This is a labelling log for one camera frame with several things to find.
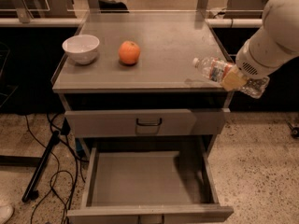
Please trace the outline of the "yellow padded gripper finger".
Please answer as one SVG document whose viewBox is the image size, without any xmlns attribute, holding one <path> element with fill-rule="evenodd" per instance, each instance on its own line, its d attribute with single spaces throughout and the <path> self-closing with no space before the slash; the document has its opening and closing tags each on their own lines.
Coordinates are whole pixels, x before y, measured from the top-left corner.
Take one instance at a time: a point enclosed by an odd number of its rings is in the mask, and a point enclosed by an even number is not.
<svg viewBox="0 0 299 224">
<path fill-rule="evenodd" d="M 243 87 L 248 78 L 234 65 L 223 78 L 221 85 L 227 91 L 237 90 Z"/>
</svg>

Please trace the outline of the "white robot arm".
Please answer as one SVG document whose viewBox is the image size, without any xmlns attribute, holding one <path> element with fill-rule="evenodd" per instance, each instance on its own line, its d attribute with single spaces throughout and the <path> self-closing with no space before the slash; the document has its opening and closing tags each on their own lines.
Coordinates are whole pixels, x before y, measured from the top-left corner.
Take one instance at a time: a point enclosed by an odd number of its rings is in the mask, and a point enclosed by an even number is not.
<svg viewBox="0 0 299 224">
<path fill-rule="evenodd" d="M 251 79 L 266 78 L 299 56 L 299 0 L 269 0 L 262 20 L 261 28 L 245 42 L 221 81 L 227 91 Z"/>
</svg>

